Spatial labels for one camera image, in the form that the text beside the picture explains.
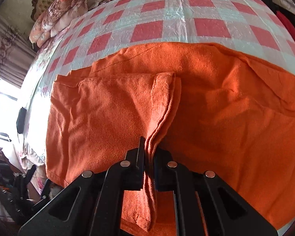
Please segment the orange pants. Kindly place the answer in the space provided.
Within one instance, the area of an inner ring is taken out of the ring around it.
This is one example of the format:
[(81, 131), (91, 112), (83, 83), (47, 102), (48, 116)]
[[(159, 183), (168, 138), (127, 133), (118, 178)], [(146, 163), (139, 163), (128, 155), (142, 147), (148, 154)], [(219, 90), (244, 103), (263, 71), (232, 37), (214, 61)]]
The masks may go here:
[(46, 174), (66, 187), (107, 170), (144, 137), (140, 191), (124, 194), (123, 230), (175, 235), (172, 194), (152, 181), (156, 148), (212, 170), (275, 228), (295, 217), (295, 76), (218, 44), (150, 43), (58, 75)]

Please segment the floral bed sheet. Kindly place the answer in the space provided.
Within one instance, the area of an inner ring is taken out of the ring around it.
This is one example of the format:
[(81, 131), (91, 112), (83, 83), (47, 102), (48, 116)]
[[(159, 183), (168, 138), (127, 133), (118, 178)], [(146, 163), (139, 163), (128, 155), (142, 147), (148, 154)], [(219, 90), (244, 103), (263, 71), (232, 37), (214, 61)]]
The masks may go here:
[(47, 180), (45, 164), (25, 142), (24, 137), (20, 135), (15, 141), (8, 142), (3, 147), (2, 152), (9, 162), (22, 172), (26, 173), (33, 165), (36, 166), (31, 183), (36, 191), (41, 194)]

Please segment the small black device on bed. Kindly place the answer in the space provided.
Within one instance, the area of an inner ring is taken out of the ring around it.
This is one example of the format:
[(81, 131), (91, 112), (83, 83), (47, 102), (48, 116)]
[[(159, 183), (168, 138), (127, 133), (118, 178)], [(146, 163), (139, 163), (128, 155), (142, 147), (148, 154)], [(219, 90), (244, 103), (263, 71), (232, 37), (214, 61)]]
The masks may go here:
[(24, 107), (21, 107), (18, 113), (17, 121), (16, 121), (16, 129), (17, 133), (23, 134), (25, 118), (26, 118), (27, 110)]

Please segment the patterned window curtain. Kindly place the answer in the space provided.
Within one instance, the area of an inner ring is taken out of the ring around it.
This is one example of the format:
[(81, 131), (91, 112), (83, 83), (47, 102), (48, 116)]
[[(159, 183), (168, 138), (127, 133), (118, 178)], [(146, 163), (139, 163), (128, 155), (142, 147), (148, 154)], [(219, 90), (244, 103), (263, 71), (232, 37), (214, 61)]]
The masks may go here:
[(0, 15), (0, 79), (20, 88), (35, 57), (30, 42)]

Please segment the red white checkered bed cover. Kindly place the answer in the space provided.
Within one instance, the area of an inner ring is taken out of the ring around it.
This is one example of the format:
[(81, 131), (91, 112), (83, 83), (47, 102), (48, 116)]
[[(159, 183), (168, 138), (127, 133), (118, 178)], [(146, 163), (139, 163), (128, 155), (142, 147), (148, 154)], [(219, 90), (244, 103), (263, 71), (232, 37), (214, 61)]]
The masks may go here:
[(295, 42), (261, 0), (114, 0), (71, 24), (39, 50), (17, 106), (27, 110), (25, 142), (45, 163), (50, 93), (57, 75), (136, 44), (218, 43), (295, 75)]

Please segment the red cushion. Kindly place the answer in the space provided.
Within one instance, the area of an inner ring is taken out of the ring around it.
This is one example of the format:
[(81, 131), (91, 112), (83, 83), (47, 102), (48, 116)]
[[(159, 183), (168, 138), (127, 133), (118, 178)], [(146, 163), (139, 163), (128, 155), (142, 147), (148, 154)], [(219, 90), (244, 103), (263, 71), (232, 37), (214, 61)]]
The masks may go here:
[(281, 23), (284, 25), (284, 27), (288, 30), (288, 32), (292, 36), (293, 40), (295, 41), (295, 27), (294, 27), (294, 25), (280, 11), (276, 12), (276, 16), (281, 21)]

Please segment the floral bed pillows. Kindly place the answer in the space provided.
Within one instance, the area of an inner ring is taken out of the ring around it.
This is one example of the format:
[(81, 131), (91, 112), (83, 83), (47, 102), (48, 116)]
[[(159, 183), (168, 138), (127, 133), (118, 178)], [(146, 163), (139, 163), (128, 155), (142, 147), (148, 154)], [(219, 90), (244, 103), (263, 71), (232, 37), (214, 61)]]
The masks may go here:
[(30, 42), (42, 47), (48, 39), (58, 35), (74, 19), (109, 1), (113, 0), (54, 0), (35, 21), (29, 35)]

